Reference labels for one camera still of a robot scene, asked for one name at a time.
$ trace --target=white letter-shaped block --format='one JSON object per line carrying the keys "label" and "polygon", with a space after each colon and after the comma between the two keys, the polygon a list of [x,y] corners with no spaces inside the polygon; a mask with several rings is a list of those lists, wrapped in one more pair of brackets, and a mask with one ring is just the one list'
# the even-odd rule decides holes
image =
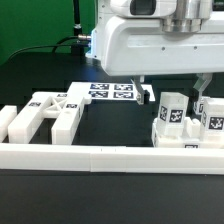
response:
{"label": "white letter-shaped block", "polygon": [[0,112],[0,142],[8,135],[8,126],[17,115],[16,106],[5,106]]}
{"label": "white letter-shaped block", "polygon": [[184,130],[184,118],[188,97],[180,93],[161,93],[156,130],[159,135],[180,137]]}

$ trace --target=black table surface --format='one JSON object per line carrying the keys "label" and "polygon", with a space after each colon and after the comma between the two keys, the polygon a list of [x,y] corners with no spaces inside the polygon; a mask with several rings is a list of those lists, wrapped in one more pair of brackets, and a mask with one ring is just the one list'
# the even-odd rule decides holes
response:
{"label": "black table surface", "polygon": [[[223,97],[223,77],[214,74],[205,94]],[[20,110],[34,92],[66,92],[74,81],[131,83],[129,77],[109,77],[99,65],[70,54],[23,53],[0,67],[0,106]],[[146,77],[156,102],[145,106],[93,100],[73,144],[152,146],[161,92],[189,96],[192,117],[195,81],[195,74]],[[53,122],[44,120],[31,144],[51,143]],[[0,171],[0,224],[214,224],[224,223],[223,208],[224,178],[218,175]]]}

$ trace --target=printed pattern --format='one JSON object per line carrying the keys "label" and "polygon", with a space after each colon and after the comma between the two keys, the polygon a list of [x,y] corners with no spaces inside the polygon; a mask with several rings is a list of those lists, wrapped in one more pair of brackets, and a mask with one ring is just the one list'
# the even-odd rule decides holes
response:
{"label": "printed pattern", "polygon": [[199,107],[199,113],[202,113],[203,112],[203,109],[204,109],[204,104],[200,104],[200,107]]}
{"label": "printed pattern", "polygon": [[183,110],[171,110],[170,123],[181,123],[183,118]]}
{"label": "printed pattern", "polygon": [[114,92],[114,98],[133,99],[134,95],[131,92]]}
{"label": "printed pattern", "polygon": [[38,103],[38,102],[33,102],[29,104],[30,107],[39,107],[40,105],[41,103]]}
{"label": "printed pattern", "polygon": [[161,106],[161,109],[160,109],[160,118],[162,120],[166,121],[166,117],[167,117],[167,108]]}
{"label": "printed pattern", "polygon": [[133,85],[117,84],[114,86],[114,90],[133,91]]}
{"label": "printed pattern", "polygon": [[209,130],[219,130],[223,129],[224,118],[223,117],[211,117],[209,122]]}
{"label": "printed pattern", "polygon": [[202,120],[201,120],[201,123],[204,125],[204,127],[206,126],[206,121],[207,121],[207,115],[204,112],[203,115],[202,115]]}
{"label": "printed pattern", "polygon": [[67,96],[68,96],[68,94],[66,94],[66,93],[61,93],[61,94],[57,95],[57,97],[67,97]]}
{"label": "printed pattern", "polygon": [[71,109],[75,109],[75,108],[77,108],[77,107],[78,107],[77,104],[67,104],[67,105],[66,105],[66,108],[71,108]]}
{"label": "printed pattern", "polygon": [[108,98],[107,91],[89,91],[89,94],[91,94],[92,98]]}
{"label": "printed pattern", "polygon": [[91,84],[90,89],[109,90],[109,84]]}
{"label": "printed pattern", "polygon": [[185,145],[185,148],[195,149],[195,148],[199,148],[199,147],[198,147],[198,145]]}

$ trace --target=green wall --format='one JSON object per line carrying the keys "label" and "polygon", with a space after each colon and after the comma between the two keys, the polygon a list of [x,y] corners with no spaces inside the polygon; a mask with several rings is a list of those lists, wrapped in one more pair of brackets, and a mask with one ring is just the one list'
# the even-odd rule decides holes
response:
{"label": "green wall", "polygon": [[[80,0],[80,9],[83,32],[90,32],[94,0]],[[55,44],[72,34],[72,0],[0,0],[0,64],[18,49]]]}

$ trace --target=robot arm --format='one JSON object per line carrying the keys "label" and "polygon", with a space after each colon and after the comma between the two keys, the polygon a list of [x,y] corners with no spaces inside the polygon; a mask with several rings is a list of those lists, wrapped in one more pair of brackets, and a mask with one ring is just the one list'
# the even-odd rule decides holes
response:
{"label": "robot arm", "polygon": [[212,12],[212,0],[99,0],[98,5],[100,20],[87,56],[98,59],[108,75],[224,71],[224,12]]}

